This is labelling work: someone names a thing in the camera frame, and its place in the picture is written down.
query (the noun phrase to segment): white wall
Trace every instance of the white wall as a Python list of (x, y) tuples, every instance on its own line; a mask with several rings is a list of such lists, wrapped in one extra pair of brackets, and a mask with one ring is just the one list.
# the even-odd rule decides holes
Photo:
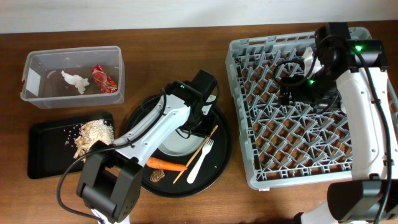
[(398, 0), (0, 0), (0, 33), (398, 19)]

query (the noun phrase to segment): plastic fork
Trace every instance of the plastic fork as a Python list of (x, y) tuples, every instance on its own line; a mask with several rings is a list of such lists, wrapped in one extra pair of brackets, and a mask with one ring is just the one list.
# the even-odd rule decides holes
[(189, 184), (192, 184), (199, 172), (199, 169), (201, 167), (201, 164), (203, 163), (203, 160), (205, 159), (205, 156), (210, 152), (211, 147), (213, 147), (213, 143), (214, 141), (209, 139), (206, 144), (203, 146), (203, 148), (201, 149), (201, 155), (200, 158), (198, 160), (198, 162), (195, 164), (195, 166), (193, 167), (193, 169), (191, 170), (191, 173), (189, 173), (188, 178), (187, 178), (187, 182)]

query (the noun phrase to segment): chopstick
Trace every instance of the chopstick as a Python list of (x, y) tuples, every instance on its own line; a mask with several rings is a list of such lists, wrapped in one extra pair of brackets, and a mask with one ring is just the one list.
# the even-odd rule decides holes
[[(198, 155), (198, 153), (201, 151), (202, 147), (206, 144), (206, 142), (210, 139), (210, 137), (213, 135), (213, 133), (217, 130), (218, 125), (216, 125), (213, 130), (211, 131), (210, 135), (202, 142), (202, 144), (199, 146), (199, 148), (197, 149), (197, 151), (193, 154), (193, 156), (191, 157), (191, 159), (187, 162), (186, 167), (188, 167), (191, 162), (193, 161), (193, 159)], [(180, 174), (175, 178), (175, 180), (173, 181), (173, 184), (176, 183), (176, 181), (178, 181), (178, 179), (181, 177), (181, 175), (184, 173), (184, 171), (181, 171)]]

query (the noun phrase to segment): orange carrot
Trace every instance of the orange carrot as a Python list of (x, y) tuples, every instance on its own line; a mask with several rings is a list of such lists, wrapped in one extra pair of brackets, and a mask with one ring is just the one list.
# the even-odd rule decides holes
[(147, 166), (154, 169), (172, 170), (172, 171), (185, 171), (186, 166), (182, 164), (175, 164), (172, 162), (163, 161), (161, 159), (156, 159), (150, 157), (147, 161)]

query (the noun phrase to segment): black rectangular tray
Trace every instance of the black rectangular tray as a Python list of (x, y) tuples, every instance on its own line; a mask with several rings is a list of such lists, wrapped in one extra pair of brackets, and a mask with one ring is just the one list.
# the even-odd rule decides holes
[[(77, 147), (73, 139), (79, 136), (81, 124), (97, 119), (103, 119), (114, 127), (113, 117), (109, 112), (33, 125), (29, 130), (28, 177), (38, 179), (63, 174), (75, 161), (73, 156)], [(82, 168), (83, 162), (71, 172), (81, 171)]]

